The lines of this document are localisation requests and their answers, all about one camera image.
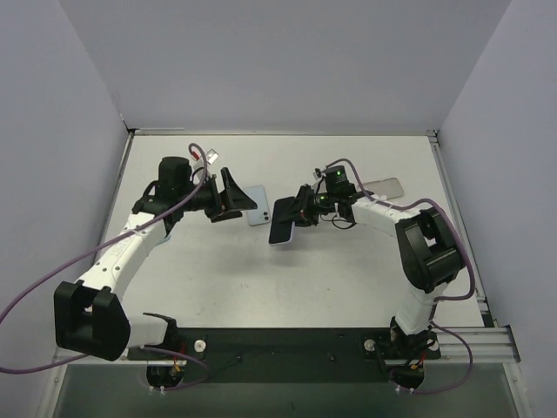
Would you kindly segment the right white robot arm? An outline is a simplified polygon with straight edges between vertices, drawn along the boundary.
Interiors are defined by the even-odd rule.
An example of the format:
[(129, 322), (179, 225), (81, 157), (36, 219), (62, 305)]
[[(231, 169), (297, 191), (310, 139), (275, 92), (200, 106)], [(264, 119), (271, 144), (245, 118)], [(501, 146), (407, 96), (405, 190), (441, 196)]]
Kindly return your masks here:
[(432, 323), (438, 298), (465, 267), (449, 222), (435, 207), (405, 208), (359, 190), (341, 165), (318, 173), (315, 185), (302, 185), (294, 196), (275, 201), (269, 244), (292, 239), (294, 227), (317, 226), (322, 216), (336, 214), (352, 226), (370, 226), (396, 239), (409, 294), (393, 317), (391, 328), (414, 336)]

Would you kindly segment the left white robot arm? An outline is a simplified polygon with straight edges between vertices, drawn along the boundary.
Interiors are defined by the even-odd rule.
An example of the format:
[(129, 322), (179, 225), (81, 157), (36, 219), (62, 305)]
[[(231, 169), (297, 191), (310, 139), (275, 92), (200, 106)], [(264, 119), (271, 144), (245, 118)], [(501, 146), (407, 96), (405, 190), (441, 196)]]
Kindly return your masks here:
[(219, 190), (206, 170), (193, 181), (187, 158), (164, 157), (158, 178), (131, 209), (123, 230), (100, 259), (75, 282), (54, 292), (55, 339), (59, 347), (114, 361), (127, 348), (147, 346), (157, 357), (178, 350), (173, 318), (155, 313), (130, 317), (122, 306), (127, 287), (151, 251), (170, 235), (185, 212), (202, 211), (213, 223), (257, 209), (228, 168)]

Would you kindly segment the cream phone case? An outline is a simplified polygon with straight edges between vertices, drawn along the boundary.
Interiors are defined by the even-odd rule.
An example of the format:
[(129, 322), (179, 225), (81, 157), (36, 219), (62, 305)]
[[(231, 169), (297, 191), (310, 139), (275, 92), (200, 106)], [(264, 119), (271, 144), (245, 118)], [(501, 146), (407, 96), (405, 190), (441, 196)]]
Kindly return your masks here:
[(363, 182), (362, 185), (357, 186), (357, 190), (365, 191), (373, 199), (394, 200), (405, 196), (402, 184), (394, 177)]

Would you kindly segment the phone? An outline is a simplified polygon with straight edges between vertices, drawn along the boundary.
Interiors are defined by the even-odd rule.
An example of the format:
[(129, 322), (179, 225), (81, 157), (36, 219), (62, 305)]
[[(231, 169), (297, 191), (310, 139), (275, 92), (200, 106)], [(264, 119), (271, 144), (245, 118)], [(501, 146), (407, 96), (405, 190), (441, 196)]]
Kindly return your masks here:
[(275, 201), (268, 239), (270, 246), (284, 245), (292, 241), (295, 220), (291, 214), (291, 206), (294, 201), (294, 197), (286, 197)]
[(249, 226), (262, 226), (271, 222), (271, 209), (263, 185), (253, 185), (245, 188), (247, 196), (253, 200), (257, 208), (246, 212)]

